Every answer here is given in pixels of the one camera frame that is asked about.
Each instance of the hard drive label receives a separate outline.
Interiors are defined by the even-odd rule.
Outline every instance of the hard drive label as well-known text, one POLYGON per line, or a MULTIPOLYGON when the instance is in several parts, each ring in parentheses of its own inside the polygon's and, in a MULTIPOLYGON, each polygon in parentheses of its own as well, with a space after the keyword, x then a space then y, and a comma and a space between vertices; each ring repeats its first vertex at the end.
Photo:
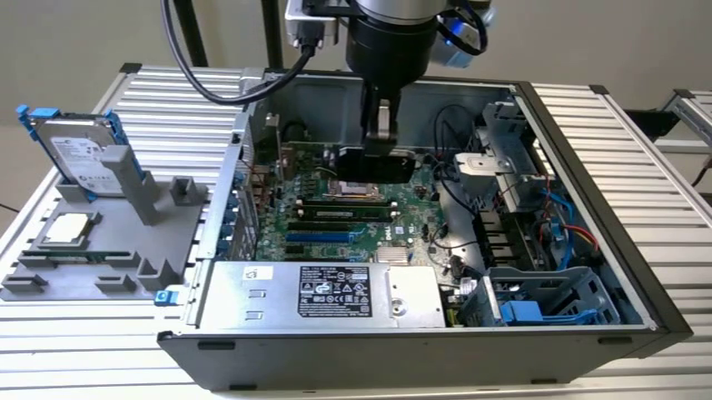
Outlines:
POLYGON ((83 137, 53 137, 52 145, 76 184, 98 195, 123 194, 114 172, 102 164, 102 147, 83 137))
POLYGON ((369 267, 302 267, 298 312, 303 318, 370 318, 369 267))

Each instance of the blue cable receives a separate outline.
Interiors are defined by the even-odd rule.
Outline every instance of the blue cable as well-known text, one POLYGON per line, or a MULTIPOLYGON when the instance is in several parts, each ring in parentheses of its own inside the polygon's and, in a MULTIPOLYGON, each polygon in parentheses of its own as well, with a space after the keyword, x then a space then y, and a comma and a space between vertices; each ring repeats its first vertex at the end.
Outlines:
MULTIPOLYGON (((573 223, 574 221, 574 206, 570 202, 564 200, 557 194, 553 194, 552 192, 548 192, 546 190, 541 190, 541 194, 544 196, 549 196, 549 198, 556 202, 560 203, 566 210, 569 211, 569 223, 573 223)), ((564 252, 564 257, 561 259, 561 263, 558 264, 557 271, 562 271, 569 266, 570 258, 573 257, 573 251, 574 251, 574 235, 569 232, 569 240, 566 241, 566 251, 564 252)))
POLYGON ((576 315, 552 315, 544 317, 544 322, 550 325, 564 325, 574 323, 576 325, 585 325, 590 322, 598 312, 593 309, 581 311, 576 315))

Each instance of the black cable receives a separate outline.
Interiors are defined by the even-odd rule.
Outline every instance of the black cable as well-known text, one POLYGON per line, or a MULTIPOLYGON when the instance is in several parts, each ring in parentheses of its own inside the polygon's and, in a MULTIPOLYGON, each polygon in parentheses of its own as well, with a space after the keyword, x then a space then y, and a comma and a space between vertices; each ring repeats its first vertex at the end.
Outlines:
POLYGON ((1 203, 0 203, 0 208, 4 208, 5 210, 12 211, 13 213, 20 213, 20 210, 17 210, 16 208, 13 208, 11 206, 5 206, 1 203))
MULTIPOLYGON (((474 134, 474 131, 472 130, 472 120, 476 119, 476 116, 473 115, 472 111, 462 104, 448 104, 446 106, 444 106, 437 111, 436 119, 433 119, 433 148, 436 149, 436 154, 440 153, 440 146, 438 146, 438 141, 437 141, 437 133, 440 130, 440 125, 437 124, 437 122, 441 119, 442 113, 445 113, 445 111, 448 111, 450 108, 460 108, 461 110, 465 111, 469 117, 469 121, 470 121, 470 125, 469 125, 470 136, 472 134, 474 134)), ((441 135, 441 139, 442 139, 442 152, 445 153, 445 137, 442 135, 441 135)))
POLYGON ((295 78, 297 74, 303 70, 307 65, 307 62, 310 61, 311 57, 314 57, 317 51, 315 46, 303 45, 302 56, 297 60, 297 63, 294 64, 291 69, 275 81, 273 81, 269 86, 261 88, 257 92, 244 94, 238 97, 218 96, 198 81, 195 75, 190 70, 186 58, 183 57, 183 54, 180 52, 180 47, 176 39, 176 31, 174 29, 174 22, 172 18, 170 17, 170 0, 162 0, 162 16, 163 28, 166 30, 166 36, 168 37, 170 51, 172 52, 174 58, 176 59, 180 71, 183 72, 186 79, 188 79, 190 85, 192 85, 192 87, 203 95, 203 97, 222 106, 242 106, 244 104, 250 104, 265 99, 270 94, 282 89, 287 85, 287 83, 290 83, 290 81, 295 78))
POLYGON ((695 178, 695 181, 692 181, 692 187, 697 186, 700 184, 700 182, 703 181, 703 178, 704 178, 704 174, 708 172, 708 169, 709 168, 703 168, 703 170, 700 171, 700 173, 697 173, 697 177, 695 178))
MULTIPOLYGON (((433 168, 433 179, 436 179, 436 180, 438 180, 438 179, 436 178, 436 171, 437 171, 437 169, 441 168, 444 165, 446 165, 445 162, 440 162, 440 163, 436 165, 436 167, 433 168)), ((449 188, 448 185, 445 184, 445 179, 442 179, 442 176, 441 176, 441 178, 440 178, 440 181, 441 181, 441 184, 442 184, 442 188, 445 189, 445 192, 448 192, 449 196, 453 198, 453 200, 456 200, 456 203, 460 204, 460 205, 462 206, 462 208, 465 208, 473 216, 476 216, 476 215, 477 215, 477 211, 473 210, 472 207, 470 207, 468 204, 465 204, 465 202, 464 202, 460 198, 457 198, 456 194, 453 193, 453 191, 450 190, 450 188, 449 188)))
POLYGON ((537 260, 541 259, 544 261, 544 267, 546 267, 546 270, 552 270, 552 264, 549 257, 546 256, 546 251, 544 250, 544 246, 541 243, 538 243, 538 240, 536 240, 536 229, 542 223, 548 223, 549 220, 546 219, 538 219, 529 227, 529 240, 532 241, 532 246, 534 246, 536 250, 536 258, 537 260))
POLYGON ((441 227, 436 230, 436 233, 433 233, 433 236, 430 236, 430 245, 434 245, 436 247, 441 248, 442 250, 453 250, 456 248, 464 248, 469 246, 470 244, 477 244, 477 240, 473 240, 472 242, 466 242, 464 244, 460 244, 457 246, 444 246, 441 243, 436 242, 436 236, 442 231, 442 228, 445 227, 445 224, 441 225, 441 227))

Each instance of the blue tab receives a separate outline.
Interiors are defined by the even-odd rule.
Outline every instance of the blue tab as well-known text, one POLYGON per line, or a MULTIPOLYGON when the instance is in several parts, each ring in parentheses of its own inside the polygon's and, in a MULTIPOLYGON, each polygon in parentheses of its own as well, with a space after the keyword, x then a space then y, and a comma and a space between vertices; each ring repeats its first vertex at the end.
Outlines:
POLYGON ((544 322, 542 310, 538 308, 537 302, 513 300, 501 305, 500 311, 508 324, 537 324, 544 322))
POLYGON ((29 113, 29 116, 32 118, 44 118, 44 119, 49 119, 49 118, 53 118, 59 115, 59 108, 52 108, 52 107, 40 107, 40 108, 35 108, 35 111, 32 111, 29 113))
POLYGON ((178 305, 178 292, 171 290, 159 290, 154 297, 156 307, 168 307, 178 305))

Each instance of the metal workbench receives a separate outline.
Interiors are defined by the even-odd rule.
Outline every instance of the metal workbench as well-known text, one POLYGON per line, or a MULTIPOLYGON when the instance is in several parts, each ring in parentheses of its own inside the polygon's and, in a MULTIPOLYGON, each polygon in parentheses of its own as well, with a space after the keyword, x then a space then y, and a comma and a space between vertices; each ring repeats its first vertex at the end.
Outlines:
MULTIPOLYGON (((246 70, 243 77, 236 70, 200 69, 198 78, 220 94, 236 95, 243 78, 259 74, 246 70)), ((608 95, 588 87, 538 85, 536 90, 695 330, 687 342, 648 359, 615 361, 565 385, 210 393, 156 345, 159 324, 164 330, 180 317, 176 307, 162 309, 156 321, 156 308, 147 301, 5 302, 0 303, 0 388, 13 390, 3 393, 3 400, 712 398, 712 230, 701 212, 708 206, 608 95)), ((158 179, 191 175, 198 182, 215 183, 235 107, 204 101, 176 69, 143 66, 140 72, 116 78, 95 112, 107 108, 119 113, 136 156, 158 179)), ((0 277, 13 268, 16 255, 56 205, 55 181, 51 171, 0 239, 0 277)), ((194 271, 187 268, 187 281, 194 271)))

